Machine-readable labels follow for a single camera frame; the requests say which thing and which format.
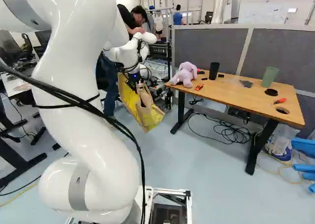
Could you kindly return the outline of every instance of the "yellow bag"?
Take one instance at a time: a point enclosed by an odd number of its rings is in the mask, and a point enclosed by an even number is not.
[[[157,126],[165,115],[153,102],[148,87],[145,84],[137,85],[137,93],[126,83],[127,79],[118,73],[118,89],[121,100],[127,110],[134,116],[145,132]]]

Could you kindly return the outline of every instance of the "blue shirt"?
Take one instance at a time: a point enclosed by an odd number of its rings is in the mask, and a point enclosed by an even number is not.
[[[182,24],[182,18],[183,18],[183,15],[181,13],[179,12],[175,13],[173,15],[174,25],[180,26]]]

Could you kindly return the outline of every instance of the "green cup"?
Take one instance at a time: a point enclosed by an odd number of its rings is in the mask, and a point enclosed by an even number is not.
[[[278,68],[267,67],[264,77],[262,78],[261,86],[269,88],[271,86],[271,83],[275,80],[278,72],[279,72]]]

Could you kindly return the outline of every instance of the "blue jeans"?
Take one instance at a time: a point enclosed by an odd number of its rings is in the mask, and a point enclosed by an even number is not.
[[[109,60],[106,56],[100,59],[100,65],[106,73],[108,87],[106,89],[107,95],[104,100],[104,114],[111,117],[114,115],[115,110],[115,101],[119,94],[117,81],[118,81],[118,72],[116,70],[115,64]]]

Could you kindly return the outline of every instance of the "dark hair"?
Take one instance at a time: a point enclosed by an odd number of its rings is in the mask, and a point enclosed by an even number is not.
[[[148,16],[146,13],[146,10],[143,9],[142,6],[136,6],[131,10],[132,13],[134,14],[141,14],[142,18],[144,18],[146,21],[148,20]]]

